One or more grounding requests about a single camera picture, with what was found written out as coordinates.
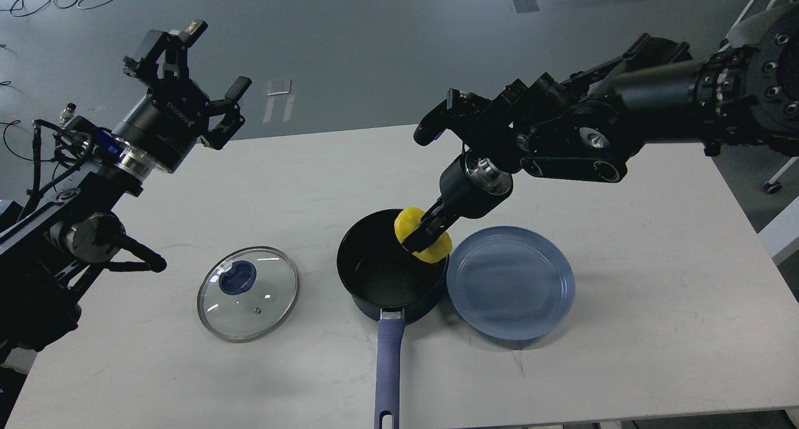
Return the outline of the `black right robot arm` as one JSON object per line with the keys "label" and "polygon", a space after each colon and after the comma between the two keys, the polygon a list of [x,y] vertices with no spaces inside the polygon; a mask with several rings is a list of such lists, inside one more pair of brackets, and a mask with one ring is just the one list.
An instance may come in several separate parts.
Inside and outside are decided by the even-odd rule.
{"label": "black right robot arm", "polygon": [[797,156],[796,2],[756,14],[727,48],[693,59],[689,45],[643,34],[621,56],[556,81],[514,80],[494,99],[451,89],[425,115],[414,141],[451,131],[465,150],[442,173],[422,216],[397,218],[408,252],[438,248],[458,219],[479,219],[512,192],[512,175],[620,182],[647,144],[767,145]]}

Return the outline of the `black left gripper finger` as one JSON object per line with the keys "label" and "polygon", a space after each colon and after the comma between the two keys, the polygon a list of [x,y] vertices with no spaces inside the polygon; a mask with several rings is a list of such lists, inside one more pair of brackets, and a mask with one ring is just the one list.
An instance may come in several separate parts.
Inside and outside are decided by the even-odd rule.
{"label": "black left gripper finger", "polygon": [[237,77],[222,99],[212,100],[203,109],[203,116],[208,118],[222,117],[213,128],[202,133],[202,144],[215,150],[222,150],[226,144],[242,128],[245,118],[242,116],[240,99],[252,85],[252,80],[245,76]]}
{"label": "black left gripper finger", "polygon": [[146,86],[146,98],[176,87],[207,99],[208,94],[191,80],[188,65],[189,48],[207,28],[207,22],[194,20],[184,30],[149,31],[134,54],[123,58],[123,73]]}

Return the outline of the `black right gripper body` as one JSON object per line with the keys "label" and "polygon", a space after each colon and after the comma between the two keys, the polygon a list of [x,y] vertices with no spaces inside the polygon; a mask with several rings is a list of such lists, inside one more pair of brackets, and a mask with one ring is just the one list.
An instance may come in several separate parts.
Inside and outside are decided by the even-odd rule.
{"label": "black right gripper body", "polygon": [[512,175],[489,159],[465,151],[439,178],[441,211],[450,217],[480,219],[511,195]]}

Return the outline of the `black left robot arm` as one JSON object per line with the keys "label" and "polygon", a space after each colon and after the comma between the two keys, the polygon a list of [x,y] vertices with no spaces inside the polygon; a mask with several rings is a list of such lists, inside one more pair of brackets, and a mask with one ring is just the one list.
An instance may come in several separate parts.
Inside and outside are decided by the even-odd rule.
{"label": "black left robot arm", "polygon": [[220,150],[243,126],[237,78],[213,100],[190,78],[189,49],[208,28],[149,31],[124,73],[146,86],[114,130],[68,104],[59,124],[32,122],[28,201],[2,201],[2,361],[14,349],[40,352],[76,330],[80,299],[100,273],[163,272],[165,259],[132,238],[112,212],[137,197],[154,170],[174,173],[197,142]]}

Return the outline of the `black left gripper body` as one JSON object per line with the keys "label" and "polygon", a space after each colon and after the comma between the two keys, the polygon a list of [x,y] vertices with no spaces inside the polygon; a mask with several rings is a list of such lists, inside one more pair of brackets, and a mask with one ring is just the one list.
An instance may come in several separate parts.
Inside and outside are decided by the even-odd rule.
{"label": "black left gripper body", "polygon": [[196,86],[148,89],[112,131],[143,151],[157,168],[174,173],[208,128],[203,115],[209,96]]}

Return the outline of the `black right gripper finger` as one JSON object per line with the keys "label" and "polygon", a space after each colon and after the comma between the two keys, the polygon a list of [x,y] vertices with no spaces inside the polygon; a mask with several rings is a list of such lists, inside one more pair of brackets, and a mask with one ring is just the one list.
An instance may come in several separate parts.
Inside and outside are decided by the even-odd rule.
{"label": "black right gripper finger", "polygon": [[425,212],[402,212],[402,245],[408,252],[422,252],[431,246],[430,218]]}
{"label": "black right gripper finger", "polygon": [[458,218],[463,216],[465,202],[465,196],[440,195],[420,219],[417,236],[423,242],[436,241]]}

